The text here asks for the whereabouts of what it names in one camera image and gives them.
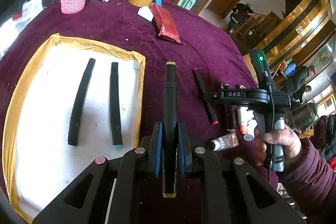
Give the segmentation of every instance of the white eraser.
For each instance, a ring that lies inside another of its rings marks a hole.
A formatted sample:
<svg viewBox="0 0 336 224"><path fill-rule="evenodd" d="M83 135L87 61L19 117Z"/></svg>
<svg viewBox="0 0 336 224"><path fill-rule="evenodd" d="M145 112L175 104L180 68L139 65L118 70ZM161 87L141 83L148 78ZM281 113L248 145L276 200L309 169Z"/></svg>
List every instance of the white eraser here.
<svg viewBox="0 0 336 224"><path fill-rule="evenodd" d="M138 15L148 20L149 22L152 22L154 17L152 11L147 6L141 7L139 9Z"/></svg>

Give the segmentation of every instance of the person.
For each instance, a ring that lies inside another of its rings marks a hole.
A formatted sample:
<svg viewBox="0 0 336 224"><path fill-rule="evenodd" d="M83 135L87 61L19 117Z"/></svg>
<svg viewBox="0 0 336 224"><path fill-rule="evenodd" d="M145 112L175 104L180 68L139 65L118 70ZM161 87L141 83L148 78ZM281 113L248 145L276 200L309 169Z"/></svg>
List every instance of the person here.
<svg viewBox="0 0 336 224"><path fill-rule="evenodd" d="M233 13L230 14L230 21L227 25L228 32L232 32L235 23L241 24L245 21L248 13L253 13L251 10L251 4L238 3L233 9Z"/></svg>
<svg viewBox="0 0 336 224"><path fill-rule="evenodd" d="M315 75L315 72L314 65L310 65L308 68L306 66L300 67L288 77L281 90L287 92L289 97L292 97L305 84L309 76Z"/></svg>
<svg viewBox="0 0 336 224"><path fill-rule="evenodd" d="M266 144L255 129L257 165L266 158ZM317 223L334 223L336 218L336 173L313 147L309 139L299 137L285 125L285 129L265 133L269 144L281 144L285 153L285 171L277 172L279 181L300 210Z"/></svg>
<svg viewBox="0 0 336 224"><path fill-rule="evenodd" d="M309 85L303 85L297 92L295 92L294 94L293 94L293 96L292 96L292 98L295 100L295 101L297 101L297 100L299 100L300 101L300 104L302 104L303 103L303 94L305 93L305 92L311 92L311 86L309 86Z"/></svg>

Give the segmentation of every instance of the framed picture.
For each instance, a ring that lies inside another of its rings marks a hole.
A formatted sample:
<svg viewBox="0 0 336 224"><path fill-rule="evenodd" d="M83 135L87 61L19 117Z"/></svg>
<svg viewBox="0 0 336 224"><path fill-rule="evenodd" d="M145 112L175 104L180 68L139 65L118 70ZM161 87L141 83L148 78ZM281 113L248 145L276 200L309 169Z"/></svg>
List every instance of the framed picture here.
<svg viewBox="0 0 336 224"><path fill-rule="evenodd" d="M335 41L336 33L334 33L334 35L328 40L328 42L304 64L306 67L314 65L316 69L315 75L309 76L306 80L306 83L315 78L319 73L321 73L326 67L331 64L335 52Z"/></svg>

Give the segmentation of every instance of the metal screw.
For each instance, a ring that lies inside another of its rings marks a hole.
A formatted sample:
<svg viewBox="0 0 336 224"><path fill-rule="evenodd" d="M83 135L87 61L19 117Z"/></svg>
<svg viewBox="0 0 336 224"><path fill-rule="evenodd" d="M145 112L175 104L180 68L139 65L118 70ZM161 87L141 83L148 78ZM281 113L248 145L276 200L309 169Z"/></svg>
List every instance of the metal screw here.
<svg viewBox="0 0 336 224"><path fill-rule="evenodd" d="M145 151L146 150L143 147L138 147L138 148L135 149L135 153L137 153L137 154L143 154L143 153L145 153Z"/></svg>
<svg viewBox="0 0 336 224"><path fill-rule="evenodd" d="M96 164L103 164L104 162L105 162L104 157L98 157L98 158L95 159Z"/></svg>
<svg viewBox="0 0 336 224"><path fill-rule="evenodd" d="M244 164L244 160L242 158L235 158L233 161L236 165L243 165Z"/></svg>
<svg viewBox="0 0 336 224"><path fill-rule="evenodd" d="M204 154L204 153L205 153L205 149L204 149L203 147L197 147L197 148L195 149L195 152L196 152L197 154Z"/></svg>

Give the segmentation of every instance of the orange cap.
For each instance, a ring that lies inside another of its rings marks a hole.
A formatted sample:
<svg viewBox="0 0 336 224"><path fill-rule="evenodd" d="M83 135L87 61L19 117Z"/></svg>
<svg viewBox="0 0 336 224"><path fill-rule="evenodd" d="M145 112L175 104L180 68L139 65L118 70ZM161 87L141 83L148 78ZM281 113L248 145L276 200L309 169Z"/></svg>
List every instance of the orange cap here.
<svg viewBox="0 0 336 224"><path fill-rule="evenodd" d="M246 131L247 131L246 126L240 126L239 131L240 131L241 134L246 134Z"/></svg>

